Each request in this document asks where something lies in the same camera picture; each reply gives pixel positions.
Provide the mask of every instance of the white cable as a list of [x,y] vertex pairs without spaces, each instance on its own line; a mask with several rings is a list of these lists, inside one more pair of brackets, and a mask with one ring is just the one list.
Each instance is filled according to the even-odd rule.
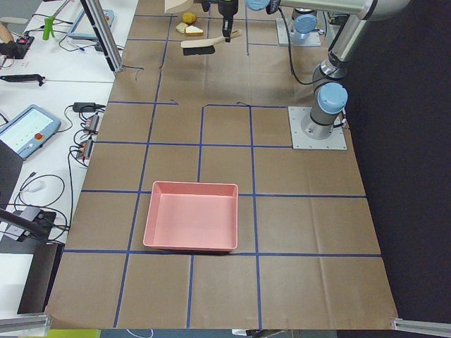
[[149,337],[138,336],[137,334],[134,334],[133,332],[131,332],[129,329],[127,329],[126,331],[128,333],[130,333],[132,336],[136,337],[136,338],[152,338],[154,336],[153,329],[150,329],[150,336]]

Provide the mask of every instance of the blue circular cap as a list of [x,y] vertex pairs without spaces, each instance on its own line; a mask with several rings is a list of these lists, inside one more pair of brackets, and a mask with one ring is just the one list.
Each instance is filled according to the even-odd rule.
[[261,11],[269,5],[270,0],[245,0],[246,6],[253,11]]
[[347,91],[339,83],[331,82],[319,89],[318,105],[327,114],[336,114],[346,106]]
[[310,33],[312,30],[315,29],[317,22],[318,21],[315,15],[312,14],[300,15],[295,19],[296,32],[301,34]]

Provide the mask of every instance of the brush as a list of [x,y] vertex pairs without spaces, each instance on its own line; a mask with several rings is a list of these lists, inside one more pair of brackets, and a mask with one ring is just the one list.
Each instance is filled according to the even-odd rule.
[[[230,33],[230,38],[240,37],[242,35],[242,30],[236,30]],[[183,49],[183,55],[206,55],[213,54],[216,50],[214,48],[215,44],[221,44],[225,41],[225,37],[214,37],[211,39],[201,39],[201,40],[185,40],[182,41],[180,46]]]

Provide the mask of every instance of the cardboard surface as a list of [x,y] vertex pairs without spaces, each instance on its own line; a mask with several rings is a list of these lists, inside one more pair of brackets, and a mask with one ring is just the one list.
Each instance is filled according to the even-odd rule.
[[[313,95],[290,75],[276,15],[240,2],[242,37],[183,56],[180,16],[163,8],[138,4],[124,64],[145,70],[116,76],[47,309],[55,325],[388,329],[397,314],[350,132],[348,151],[292,149],[287,106]],[[215,5],[191,11],[205,37],[221,33]],[[326,54],[294,49],[298,75],[311,80]],[[237,184],[238,248],[143,246],[156,180]]]

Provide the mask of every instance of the person's arm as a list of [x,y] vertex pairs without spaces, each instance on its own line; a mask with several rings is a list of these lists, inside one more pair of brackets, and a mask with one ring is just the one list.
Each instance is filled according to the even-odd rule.
[[0,40],[5,44],[14,40],[13,35],[9,32],[8,28],[3,26],[1,23],[0,23]]

